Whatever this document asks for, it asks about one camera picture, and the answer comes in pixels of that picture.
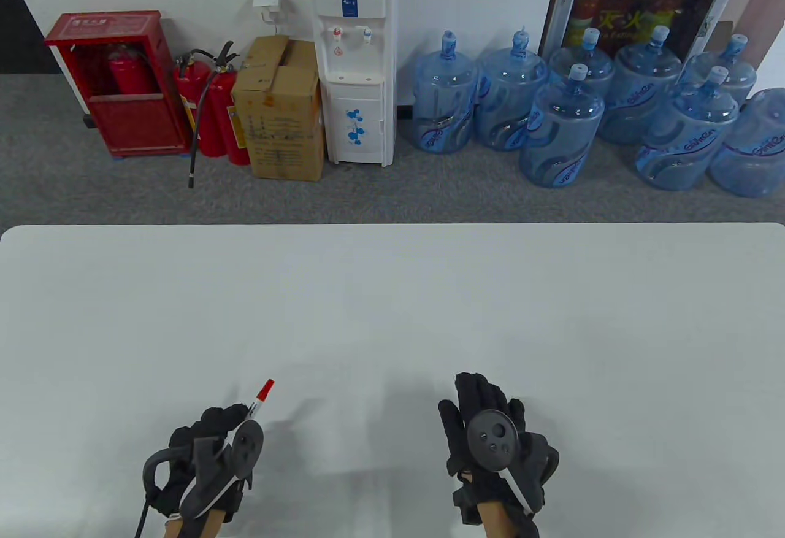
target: white water dispenser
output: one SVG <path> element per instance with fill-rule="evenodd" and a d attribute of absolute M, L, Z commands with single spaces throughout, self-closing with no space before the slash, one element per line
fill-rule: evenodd
<path fill-rule="evenodd" d="M 397 0 L 312 0 L 330 161 L 393 163 Z"/>

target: blue water jug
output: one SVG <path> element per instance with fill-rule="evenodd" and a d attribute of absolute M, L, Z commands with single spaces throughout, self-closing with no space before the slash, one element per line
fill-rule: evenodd
<path fill-rule="evenodd" d="M 574 64 L 567 79 L 537 92 L 529 115 L 521 170 L 538 186 L 571 185 L 586 162 L 605 112 L 605 101 L 586 86 L 585 64 Z"/>
<path fill-rule="evenodd" d="M 785 88 L 755 94 L 709 170 L 725 190 L 767 196 L 785 182 Z"/>
<path fill-rule="evenodd" d="M 430 153 L 454 153 L 472 136 L 477 65 L 455 51 L 447 31 L 442 49 L 423 56 L 415 69 L 415 145 Z"/>
<path fill-rule="evenodd" d="M 749 91 L 757 82 L 757 72 L 748 62 L 740 58 L 748 39 L 744 35 L 734 35 L 731 37 L 728 47 L 722 53 L 706 51 L 699 53 L 684 65 L 684 72 L 679 78 L 679 82 L 702 82 L 708 76 L 712 67 L 717 65 L 728 69 L 728 79 L 722 85 L 723 89 L 728 90 L 738 106 L 742 106 L 748 97 Z"/>
<path fill-rule="evenodd" d="M 712 67 L 704 84 L 671 91 L 644 137 L 635 167 L 645 182 L 663 190 L 689 190 L 706 173 L 738 118 L 738 103 L 721 88 L 725 67 Z"/>
<path fill-rule="evenodd" d="M 613 82 L 614 65 L 605 51 L 597 49 L 599 41 L 600 31 L 588 28 L 583 33 L 583 45 L 556 50 L 550 57 L 551 77 L 567 79 L 574 64 L 585 64 L 589 69 L 586 86 L 605 98 Z"/>
<path fill-rule="evenodd" d="M 527 51 L 526 29 L 513 36 L 513 49 L 494 51 L 480 61 L 479 106 L 474 124 L 483 145 L 510 151 L 521 148 L 535 94 L 548 81 L 544 60 Z"/>
<path fill-rule="evenodd" d="M 639 144 L 667 89 L 681 73 L 681 60 L 664 47 L 670 30 L 658 25 L 648 44 L 625 45 L 616 54 L 616 77 L 605 98 L 600 137 L 618 145 Z"/>

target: red fire extinguisher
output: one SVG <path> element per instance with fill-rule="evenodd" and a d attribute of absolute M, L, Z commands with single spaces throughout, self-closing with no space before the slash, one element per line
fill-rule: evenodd
<path fill-rule="evenodd" d="M 205 122 L 205 116 L 210 114 L 210 112 L 212 112 L 213 114 L 213 128 L 215 129 L 215 131 L 213 132 L 213 140 L 214 140 L 213 145 L 218 143 L 218 141 L 220 140 L 220 142 L 222 142 L 222 145 L 224 146 L 224 151 L 226 151 L 226 153 L 229 154 L 229 159 L 232 160 L 232 162 L 235 161 L 232 159 L 232 155 L 234 154 L 234 151 L 229 147 L 232 145 L 232 143 L 234 143 L 235 148 L 237 148 L 237 142 L 234 137 L 235 131 L 233 130 L 231 131 L 232 140 L 227 140 L 229 131 L 224 127 L 221 118 L 215 115 L 215 106 L 213 106 L 213 104 L 211 103 L 208 103 L 208 100 L 211 100 L 211 98 L 209 97 L 211 92 L 210 87 L 213 85 L 214 82 L 218 80 L 221 74 L 227 73 L 230 70 L 232 70 L 232 66 L 229 65 L 229 62 L 232 61 L 234 58 L 239 57 L 239 53 L 232 53 L 230 55 L 229 53 L 230 49 L 232 49 L 232 42 L 228 41 L 224 45 L 224 48 L 221 50 L 221 53 L 219 53 L 218 56 L 213 56 L 212 53 L 209 53 L 204 50 L 191 50 L 177 61 L 178 67 L 182 67 L 184 65 L 183 62 L 191 61 L 195 53 L 201 53 L 201 55 L 210 58 L 215 64 L 215 69 L 210 72 L 210 74 L 207 76 L 207 79 L 203 83 L 199 83 L 202 86 L 202 90 L 201 90 L 201 94 L 199 95 L 199 100 L 196 101 L 196 115 L 194 116 L 194 136 L 193 136 L 193 140 L 191 141 L 191 171 L 188 173 L 188 188 L 194 187 L 194 172 L 196 171 L 196 151 L 199 148 L 199 135 L 202 134 L 202 124 L 204 124 Z M 188 89 L 186 90 L 186 92 L 188 92 L 189 94 L 193 94 L 193 92 L 191 92 L 191 90 Z M 180 97 L 182 97 L 184 100 L 188 100 L 187 94 L 180 93 Z M 229 89 L 228 97 L 231 100 L 232 98 L 231 87 Z"/>
<path fill-rule="evenodd" d="M 196 114 L 199 99 L 207 88 L 207 79 L 212 69 L 203 61 L 196 61 L 193 55 L 180 59 L 174 69 L 174 81 L 185 106 L 185 112 L 191 121 L 191 129 L 196 133 Z M 202 111 L 202 122 L 199 124 L 199 150 L 208 158 L 219 158 L 226 155 L 226 147 L 218 122 L 215 120 L 210 106 Z"/>
<path fill-rule="evenodd" d="M 121 94 L 158 94 L 161 90 L 145 55 L 119 45 L 109 55 L 109 69 Z"/>
<path fill-rule="evenodd" d="M 237 117 L 235 100 L 232 98 L 235 82 L 237 82 L 237 72 L 231 65 L 219 69 L 218 77 L 207 92 L 207 100 L 218 121 L 218 129 L 224 138 L 229 161 L 236 166 L 247 166 L 250 164 L 250 158 L 246 149 L 245 135 Z"/>

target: cardboard box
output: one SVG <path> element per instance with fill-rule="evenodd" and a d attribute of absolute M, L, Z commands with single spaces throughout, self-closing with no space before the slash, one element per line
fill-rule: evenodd
<path fill-rule="evenodd" d="M 312 42 L 253 42 L 232 90 L 253 175 L 317 182 L 324 167 L 321 93 Z"/>

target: fire extinguisher cabinet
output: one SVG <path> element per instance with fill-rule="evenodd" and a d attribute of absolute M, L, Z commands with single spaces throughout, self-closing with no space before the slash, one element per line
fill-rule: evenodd
<path fill-rule="evenodd" d="M 188 153 L 191 126 L 157 10 L 64 14 L 47 36 L 114 157 Z"/>

